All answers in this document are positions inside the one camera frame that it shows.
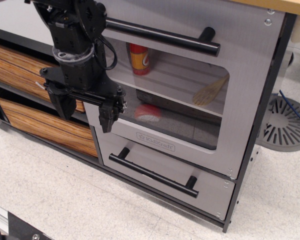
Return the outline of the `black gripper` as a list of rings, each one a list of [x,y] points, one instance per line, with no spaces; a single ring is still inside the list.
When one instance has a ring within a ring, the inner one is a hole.
[[[93,81],[89,89],[72,87],[65,82],[60,67],[44,67],[39,71],[45,79],[45,89],[58,115],[69,120],[76,110],[76,100],[99,106],[99,122],[103,133],[110,133],[119,113],[127,109],[126,92],[105,72]]]

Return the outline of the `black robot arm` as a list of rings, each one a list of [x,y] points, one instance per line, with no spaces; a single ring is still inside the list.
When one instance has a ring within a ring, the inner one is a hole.
[[[104,47],[114,48],[102,35],[105,6],[94,0],[34,0],[33,5],[50,31],[59,64],[39,72],[55,110],[68,120],[78,100],[97,105],[103,132],[111,132],[127,103],[125,91],[107,75],[117,58],[107,66]]]

